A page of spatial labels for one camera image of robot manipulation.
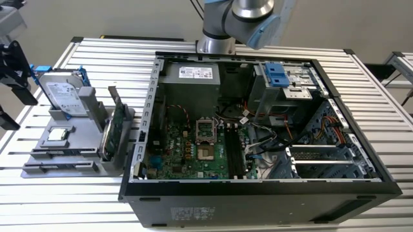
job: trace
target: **metal rail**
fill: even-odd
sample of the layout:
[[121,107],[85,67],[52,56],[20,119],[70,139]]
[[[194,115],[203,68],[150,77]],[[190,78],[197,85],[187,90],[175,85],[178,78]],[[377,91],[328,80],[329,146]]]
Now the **metal rail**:
[[[113,105],[107,86],[117,86],[122,101],[137,111],[139,127],[154,52],[194,52],[194,43],[85,39],[74,43],[58,62],[60,68],[89,71],[98,100]],[[340,49],[237,47],[240,55],[318,59],[361,129],[389,168],[404,195],[340,225],[298,227],[217,227],[197,231],[413,231],[413,125],[387,89],[355,55]],[[0,226],[22,231],[145,230],[127,204],[118,202],[121,177],[20,178],[28,152],[48,123],[48,101],[36,93],[38,106],[27,106],[18,118],[22,129],[0,141]],[[131,131],[137,137],[138,130]]]

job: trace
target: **black clamp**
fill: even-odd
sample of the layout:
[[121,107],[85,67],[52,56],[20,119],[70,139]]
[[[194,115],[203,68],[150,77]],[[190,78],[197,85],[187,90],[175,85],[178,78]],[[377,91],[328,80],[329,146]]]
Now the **black clamp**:
[[[19,42],[12,41],[10,45],[0,44],[0,83],[12,88],[14,94],[24,105],[38,105],[27,80],[32,75],[32,69]],[[0,126],[6,130],[19,130],[20,128],[3,108],[0,108]]]

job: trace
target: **sticker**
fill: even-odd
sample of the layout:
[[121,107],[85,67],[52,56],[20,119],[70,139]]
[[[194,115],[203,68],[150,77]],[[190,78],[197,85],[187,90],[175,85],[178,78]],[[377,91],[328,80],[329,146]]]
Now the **sticker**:
[[213,220],[215,207],[171,207],[173,220]]
[[248,121],[249,121],[248,117],[244,117],[244,118],[240,120],[241,124],[245,124]]
[[249,110],[244,111],[244,115],[248,116],[250,114]]
[[300,77],[292,75],[292,76],[289,76],[289,80],[290,80],[290,82],[298,82]]
[[48,82],[47,87],[63,112],[72,116],[83,116],[87,114],[78,96],[76,88],[71,84]]
[[179,78],[213,79],[213,68],[181,67]]

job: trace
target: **green circuit board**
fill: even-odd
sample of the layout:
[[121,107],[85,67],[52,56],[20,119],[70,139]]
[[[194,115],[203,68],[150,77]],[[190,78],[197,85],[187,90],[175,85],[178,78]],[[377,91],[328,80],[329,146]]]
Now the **green circuit board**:
[[[166,151],[158,166],[157,179],[229,179],[225,129],[217,129],[217,142],[214,146],[197,145],[195,130],[183,131],[186,125],[169,124]],[[241,129],[240,137],[248,138],[246,129]],[[209,148],[213,154],[199,155],[199,149]],[[246,173],[248,179],[257,178],[256,166]]]

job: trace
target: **expansion slot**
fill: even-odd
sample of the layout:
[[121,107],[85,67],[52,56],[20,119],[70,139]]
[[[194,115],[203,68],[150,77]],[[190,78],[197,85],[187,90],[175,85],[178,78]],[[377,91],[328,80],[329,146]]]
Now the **expansion slot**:
[[241,152],[238,129],[233,127],[226,128],[225,137],[226,137],[229,176],[232,179],[242,179],[245,175],[245,167]]

